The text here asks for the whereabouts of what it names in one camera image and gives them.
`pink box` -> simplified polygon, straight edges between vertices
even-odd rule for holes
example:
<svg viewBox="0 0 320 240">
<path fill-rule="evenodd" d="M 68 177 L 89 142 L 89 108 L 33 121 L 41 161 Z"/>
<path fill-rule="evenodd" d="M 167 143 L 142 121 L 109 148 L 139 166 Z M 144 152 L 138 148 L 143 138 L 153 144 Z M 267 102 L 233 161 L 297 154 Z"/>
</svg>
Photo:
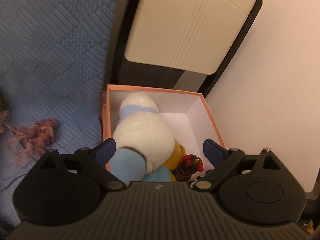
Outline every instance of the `pink box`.
<svg viewBox="0 0 320 240">
<path fill-rule="evenodd" d="M 204 172 L 213 166 L 204 157 L 203 142 L 210 138 L 225 148 L 217 124 L 201 93 L 188 91 L 108 85 L 106 103 L 102 109 L 103 140 L 112 137 L 121 102 L 134 92 L 145 92 L 159 108 L 160 115 L 169 124 L 178 142 L 184 146 L 186 154 L 202 158 Z"/>
</svg>

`white wall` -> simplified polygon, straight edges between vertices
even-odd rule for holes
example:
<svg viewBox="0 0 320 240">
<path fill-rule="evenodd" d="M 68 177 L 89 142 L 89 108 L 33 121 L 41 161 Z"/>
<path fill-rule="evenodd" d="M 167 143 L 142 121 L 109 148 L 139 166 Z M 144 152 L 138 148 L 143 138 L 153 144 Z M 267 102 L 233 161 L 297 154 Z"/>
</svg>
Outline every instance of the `white wall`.
<svg viewBox="0 0 320 240">
<path fill-rule="evenodd" d="M 207 102 L 228 147 L 271 147 L 311 191 L 320 167 L 320 0 L 263 0 Z"/>
</svg>

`toy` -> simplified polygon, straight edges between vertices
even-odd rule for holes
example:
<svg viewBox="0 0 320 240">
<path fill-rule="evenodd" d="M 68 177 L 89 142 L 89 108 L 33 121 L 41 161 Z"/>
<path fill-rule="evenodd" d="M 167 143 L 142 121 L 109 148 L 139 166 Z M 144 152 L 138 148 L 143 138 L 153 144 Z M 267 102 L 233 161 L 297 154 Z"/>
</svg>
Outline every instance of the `toy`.
<svg viewBox="0 0 320 240">
<path fill-rule="evenodd" d="M 179 166 L 172 171 L 177 181 L 188 181 L 197 171 L 204 171 L 202 160 L 193 154 L 181 158 Z"/>
<path fill-rule="evenodd" d="M 140 181 L 144 182 L 170 182 L 172 181 L 171 172 L 168 170 L 167 167 L 161 165 L 155 171 L 146 174 Z"/>
<path fill-rule="evenodd" d="M 158 107 L 141 92 L 129 95 L 122 102 L 113 138 L 116 152 L 107 169 L 126 184 L 157 170 L 175 147 L 175 138 L 159 115 Z"/>
<path fill-rule="evenodd" d="M 181 144 L 179 144 L 178 141 L 176 140 L 174 144 L 173 152 L 169 157 L 169 159 L 165 161 L 163 166 L 166 166 L 169 169 L 169 171 L 173 171 L 175 168 L 178 167 L 180 159 L 185 154 L 186 154 L 185 148 Z"/>
</svg>

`beige appliance panel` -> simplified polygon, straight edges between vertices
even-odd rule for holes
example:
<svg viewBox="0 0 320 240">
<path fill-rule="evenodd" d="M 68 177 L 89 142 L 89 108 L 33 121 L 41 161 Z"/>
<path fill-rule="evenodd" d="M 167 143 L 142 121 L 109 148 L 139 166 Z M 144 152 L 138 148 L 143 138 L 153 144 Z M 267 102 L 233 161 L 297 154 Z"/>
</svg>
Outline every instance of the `beige appliance panel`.
<svg viewBox="0 0 320 240">
<path fill-rule="evenodd" d="M 127 60 L 212 74 L 256 0 L 140 0 Z"/>
</svg>

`blue bedspread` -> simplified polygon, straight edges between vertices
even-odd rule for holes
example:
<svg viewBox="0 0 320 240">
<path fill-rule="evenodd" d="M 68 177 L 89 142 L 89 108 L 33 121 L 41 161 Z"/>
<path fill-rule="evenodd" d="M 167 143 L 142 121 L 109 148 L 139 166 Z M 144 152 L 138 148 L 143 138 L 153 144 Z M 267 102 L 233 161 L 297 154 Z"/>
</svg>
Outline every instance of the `blue bedspread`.
<svg viewBox="0 0 320 240">
<path fill-rule="evenodd" d="M 117 0 L 0 0 L 0 91 L 10 121 L 55 118 L 50 148 L 73 153 L 101 142 L 100 98 Z M 17 226 L 16 186 L 30 170 L 13 165 L 0 135 L 0 226 Z"/>
</svg>

